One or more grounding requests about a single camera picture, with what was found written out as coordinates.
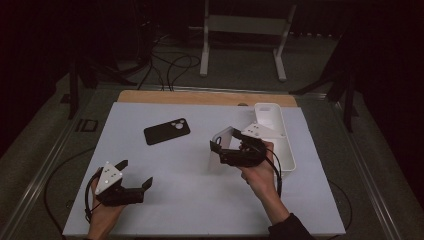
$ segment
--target white metal frame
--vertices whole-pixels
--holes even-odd
[[[291,22],[293,20],[296,5],[292,5],[286,19],[272,18],[251,18],[239,16],[209,15],[209,0],[205,0],[205,18],[203,28],[203,51],[200,64],[200,75],[208,75],[209,65],[209,31],[256,33],[281,36],[278,48],[274,49],[275,66],[277,68],[278,79],[282,82],[287,80],[281,54],[286,44]]]

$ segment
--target open white box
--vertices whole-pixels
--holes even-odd
[[[262,140],[274,143],[274,153],[280,160],[281,175],[284,180],[284,178],[296,169],[296,162],[293,158],[290,142],[286,135],[281,108],[275,103],[257,103],[255,104],[255,114],[258,124],[270,128],[282,136],[279,138],[263,138]],[[274,165],[279,169],[278,161],[275,157]]]

